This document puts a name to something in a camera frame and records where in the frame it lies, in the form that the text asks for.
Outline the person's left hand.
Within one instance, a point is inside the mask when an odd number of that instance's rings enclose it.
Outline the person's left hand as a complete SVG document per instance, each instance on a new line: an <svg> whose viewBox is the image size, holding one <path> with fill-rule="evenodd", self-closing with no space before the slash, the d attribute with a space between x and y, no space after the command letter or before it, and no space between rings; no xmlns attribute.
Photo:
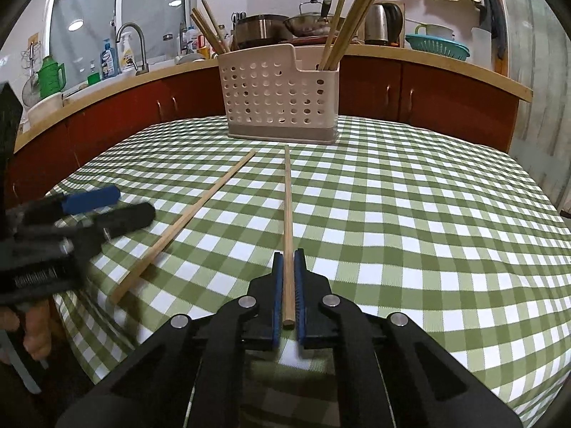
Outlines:
<svg viewBox="0 0 571 428"><path fill-rule="evenodd" d="M51 352L50 300L42 300L24 314L23 347L33 360L44 360ZM19 316L10 308L1 308L1 330L20 328Z"/></svg>

